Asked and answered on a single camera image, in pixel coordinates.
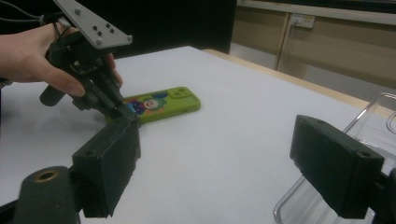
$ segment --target screw hole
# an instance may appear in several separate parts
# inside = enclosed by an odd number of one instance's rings
[[[50,181],[51,179],[58,176],[58,174],[59,174],[59,172],[57,172],[57,171],[43,172],[35,177],[35,182],[36,183],[44,183],[44,182]]]

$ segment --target metal bracket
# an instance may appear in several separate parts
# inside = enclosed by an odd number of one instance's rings
[[[132,43],[131,35],[126,35],[75,0],[54,0],[54,2],[96,49]]]

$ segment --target wall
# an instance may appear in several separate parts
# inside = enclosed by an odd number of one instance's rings
[[[295,77],[314,67],[396,89],[396,25],[316,16],[308,29],[290,25],[289,12],[237,7],[233,43],[274,55],[270,67]]]

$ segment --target electrical outlet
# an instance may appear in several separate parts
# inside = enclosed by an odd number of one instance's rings
[[[305,27],[305,28],[314,28],[315,16],[304,15],[304,14],[291,14],[290,23],[295,26]]]

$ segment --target black wall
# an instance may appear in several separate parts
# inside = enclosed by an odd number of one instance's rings
[[[41,15],[60,11],[52,0],[8,0],[25,11]],[[105,20],[134,37],[116,57],[192,46],[229,52],[236,0],[79,0]],[[0,4],[0,17],[24,19],[17,10]],[[0,21],[0,34],[37,27]]]

